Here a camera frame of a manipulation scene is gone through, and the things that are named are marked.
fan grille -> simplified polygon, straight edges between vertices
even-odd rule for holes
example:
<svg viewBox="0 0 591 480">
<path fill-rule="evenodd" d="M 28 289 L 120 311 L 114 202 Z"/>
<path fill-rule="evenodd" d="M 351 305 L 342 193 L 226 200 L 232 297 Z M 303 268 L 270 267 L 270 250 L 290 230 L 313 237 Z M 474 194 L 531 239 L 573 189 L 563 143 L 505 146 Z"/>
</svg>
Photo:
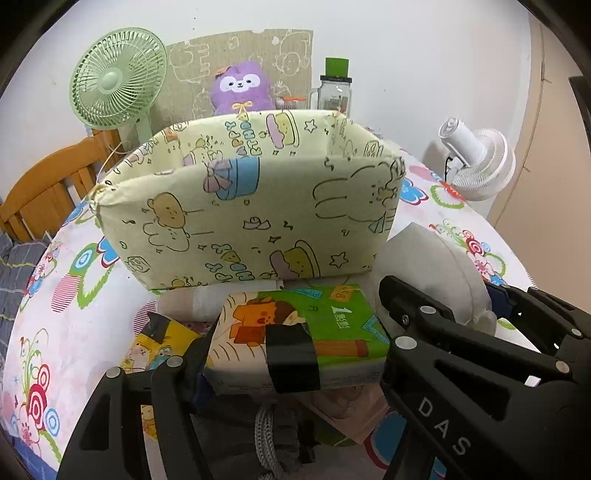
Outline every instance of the fan grille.
<svg viewBox="0 0 591 480">
<path fill-rule="evenodd" d="M 166 50 L 143 28 L 113 31 L 80 58 L 70 100 L 86 125 L 114 129 L 135 121 L 156 100 L 166 75 Z"/>
</svg>

green tissue package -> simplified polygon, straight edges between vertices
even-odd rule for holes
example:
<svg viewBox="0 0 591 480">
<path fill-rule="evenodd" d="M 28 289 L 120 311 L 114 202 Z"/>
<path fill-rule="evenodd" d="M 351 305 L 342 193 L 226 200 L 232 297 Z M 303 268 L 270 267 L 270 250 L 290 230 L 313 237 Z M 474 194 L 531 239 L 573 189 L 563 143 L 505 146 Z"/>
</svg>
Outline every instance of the green tissue package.
<svg viewBox="0 0 591 480">
<path fill-rule="evenodd" d="M 357 285 L 233 293 L 204 375 L 216 394 L 366 385 L 379 382 L 389 343 Z"/>
</svg>

cartoon bear print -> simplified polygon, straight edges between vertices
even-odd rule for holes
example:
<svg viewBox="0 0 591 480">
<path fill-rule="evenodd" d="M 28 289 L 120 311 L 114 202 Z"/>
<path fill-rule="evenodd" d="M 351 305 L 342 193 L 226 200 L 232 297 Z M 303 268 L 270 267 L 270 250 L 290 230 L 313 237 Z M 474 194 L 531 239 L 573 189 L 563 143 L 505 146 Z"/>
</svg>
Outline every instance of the cartoon bear print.
<svg viewBox="0 0 591 480">
<path fill-rule="evenodd" d="M 170 192 L 162 192 L 153 199 L 148 199 L 148 207 L 156 218 L 144 224 L 144 233 L 148 241 L 155 247 L 167 247 L 175 252 L 186 252 L 189 249 L 191 235 L 205 235 L 213 231 L 188 233 L 184 227 L 189 213 L 203 210 L 185 211 L 178 199 Z"/>
<path fill-rule="evenodd" d="M 245 343 L 251 348 L 265 343 L 267 325 L 293 325 L 306 321 L 298 316 L 291 303 L 272 297 L 248 300 L 246 305 L 237 306 L 232 316 L 237 322 L 230 328 L 230 338 L 234 343 Z"/>
</svg>

yellow ribbon bow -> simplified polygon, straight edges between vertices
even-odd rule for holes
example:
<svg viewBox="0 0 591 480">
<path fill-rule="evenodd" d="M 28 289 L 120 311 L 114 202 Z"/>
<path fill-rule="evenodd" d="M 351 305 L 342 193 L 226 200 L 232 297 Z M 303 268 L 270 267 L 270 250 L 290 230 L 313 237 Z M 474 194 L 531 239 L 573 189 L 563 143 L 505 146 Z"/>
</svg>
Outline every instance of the yellow ribbon bow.
<svg viewBox="0 0 591 480">
<path fill-rule="evenodd" d="M 243 122 L 248 121 L 248 113 L 246 113 L 246 107 L 252 107 L 252 102 L 247 100 L 244 103 L 233 103 L 232 110 L 239 110 L 238 112 L 238 119 L 242 120 Z"/>
</svg>

floral bedsheet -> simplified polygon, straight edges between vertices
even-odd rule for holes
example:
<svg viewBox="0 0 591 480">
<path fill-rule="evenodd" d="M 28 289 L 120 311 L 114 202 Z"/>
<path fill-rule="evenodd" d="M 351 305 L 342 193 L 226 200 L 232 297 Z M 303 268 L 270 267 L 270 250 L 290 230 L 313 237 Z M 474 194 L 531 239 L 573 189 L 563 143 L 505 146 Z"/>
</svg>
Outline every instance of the floral bedsheet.
<svg viewBox="0 0 591 480">
<path fill-rule="evenodd" d="M 532 285 L 509 246 L 449 184 L 409 155 L 405 162 L 391 235 L 418 223 L 463 249 L 483 278 L 524 290 Z M 92 391 L 121 363 L 155 300 L 119 259 L 86 202 L 78 205 L 31 277 L 4 369 L 0 422 L 35 478 L 55 478 Z M 508 323 L 499 323 L 496 334 L 532 348 Z M 302 475 L 326 478 L 323 469 L 337 468 L 344 479 L 381 478 L 400 438 L 400 425 L 392 425 L 400 421 L 389 413 L 364 445 L 323 447 Z"/>
</svg>

